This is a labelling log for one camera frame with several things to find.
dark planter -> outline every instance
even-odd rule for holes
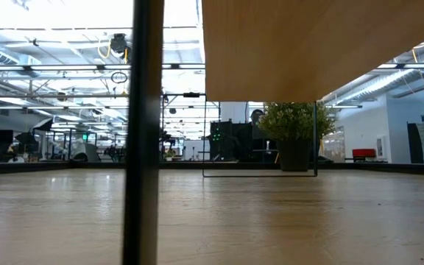
[[[278,141],[280,169],[285,172],[306,172],[310,149],[310,140]]]

open office space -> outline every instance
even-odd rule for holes
[[[0,0],[0,264],[424,264],[424,1]]]

potted plant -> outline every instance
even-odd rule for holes
[[[283,171],[308,170],[314,138],[314,103],[266,103],[258,127],[278,143],[280,168]],[[330,110],[317,104],[317,137],[333,132]]]
[[[165,153],[166,161],[173,161],[173,157],[176,155],[176,152],[173,149],[168,149]]]

red object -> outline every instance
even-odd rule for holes
[[[354,158],[375,158],[375,149],[353,149]]]

wooden floor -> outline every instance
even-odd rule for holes
[[[0,175],[0,264],[120,264],[122,170]],[[424,264],[424,176],[162,171],[159,264]]]

